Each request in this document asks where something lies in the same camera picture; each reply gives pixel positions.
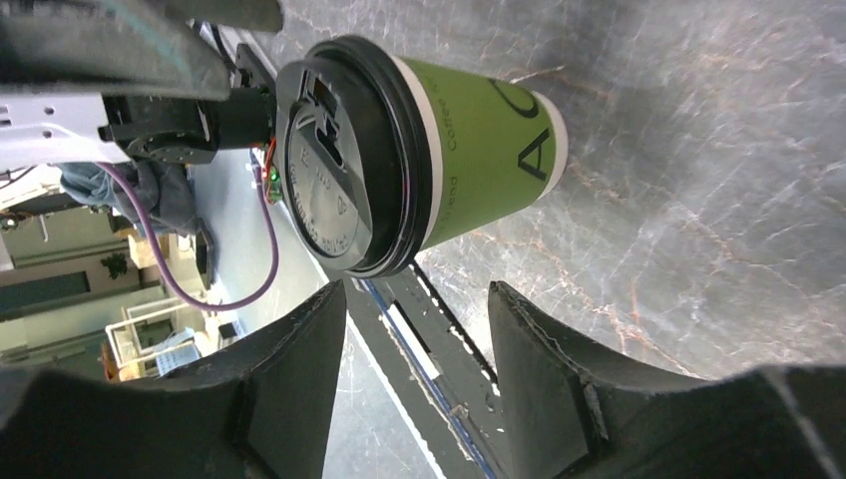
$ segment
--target coffee cup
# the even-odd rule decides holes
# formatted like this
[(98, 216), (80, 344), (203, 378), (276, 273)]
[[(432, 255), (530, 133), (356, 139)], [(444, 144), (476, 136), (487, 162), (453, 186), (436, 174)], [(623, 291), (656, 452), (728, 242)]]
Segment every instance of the coffee cup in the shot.
[(543, 95), (357, 36), (284, 66), (276, 98), (296, 229), (323, 266), (358, 277), (531, 205), (567, 164), (564, 120)]

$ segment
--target floor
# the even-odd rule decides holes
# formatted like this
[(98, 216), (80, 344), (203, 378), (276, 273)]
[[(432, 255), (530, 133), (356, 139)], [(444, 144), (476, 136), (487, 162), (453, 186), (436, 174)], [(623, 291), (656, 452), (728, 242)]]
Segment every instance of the floor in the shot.
[[(247, 158), (246, 151), (222, 152), (210, 165), (195, 170), (199, 213), (219, 251), (215, 258), (218, 282), (212, 289), (227, 301), (255, 291), (269, 269), (269, 241), (250, 186), (252, 173), (244, 167)], [(237, 312), (247, 332), (283, 317), (327, 283), (296, 237), (286, 211), (273, 208), (271, 216), (280, 268), (271, 290)], [(323, 477), (439, 477), (434, 459), (424, 453), (419, 434), (409, 427), (408, 416), (386, 384), (348, 319)]]
[(277, 65), (357, 33), (562, 111), (552, 193), (418, 255), (492, 362), (491, 279), (686, 374), (846, 361), (846, 2), (284, 5), (284, 30), (256, 36)]

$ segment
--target purple cable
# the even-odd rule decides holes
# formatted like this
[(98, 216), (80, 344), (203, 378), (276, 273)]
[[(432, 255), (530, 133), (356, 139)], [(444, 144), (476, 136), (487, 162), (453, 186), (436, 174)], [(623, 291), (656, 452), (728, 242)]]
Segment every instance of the purple cable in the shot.
[[(127, 197), (129, 197), (130, 202), (133, 204), (133, 208), (135, 208), (136, 213), (138, 213), (138, 218), (141, 220), (141, 226), (144, 228), (144, 234), (147, 236), (148, 239), (155, 238), (156, 232), (153, 230), (153, 225), (150, 223), (150, 217), (147, 215), (147, 212), (144, 210), (144, 206), (141, 204), (141, 200), (139, 200), (138, 196), (135, 194), (135, 191), (132, 188), (132, 185), (124, 178), (123, 175), (112, 165), (108, 163), (98, 163), (98, 167), (102, 168), (104, 172), (108, 173), (110, 177), (112, 177), (118, 185), (126, 192)], [(276, 278), (276, 271), (279, 269), (279, 247), (276, 243), (276, 232), (273, 230), (273, 222), (270, 220), (270, 211), (267, 209), (267, 202), (264, 200), (264, 194), (262, 193), (262, 181), (261, 181), (261, 171), (260, 169), (253, 168), (253, 174), (255, 175), (255, 190), (258, 192), (258, 200), (261, 203), (261, 214), (264, 216), (264, 223), (267, 225), (267, 232), (270, 234), (270, 274), (267, 275), (267, 279), (264, 283), (251, 295), (241, 299), (239, 301), (231, 302), (229, 304), (208, 304), (207, 302), (197, 301), (190, 294), (183, 291), (182, 288), (177, 284), (177, 281), (174, 279), (174, 276), (171, 274), (171, 270), (168, 269), (168, 265), (165, 263), (165, 256), (162, 254), (162, 250), (159, 248), (158, 241), (150, 241), (150, 247), (153, 249), (153, 256), (156, 257), (156, 263), (159, 265), (159, 271), (162, 272), (162, 279), (165, 281), (165, 284), (174, 292), (175, 295), (179, 296), (183, 301), (188, 303), (189, 305), (196, 307), (198, 309), (204, 309), (206, 311), (231, 311), (233, 309), (242, 308), (251, 302), (256, 301), (259, 299), (263, 294), (270, 289), (270, 285), (273, 284), (273, 280)]]

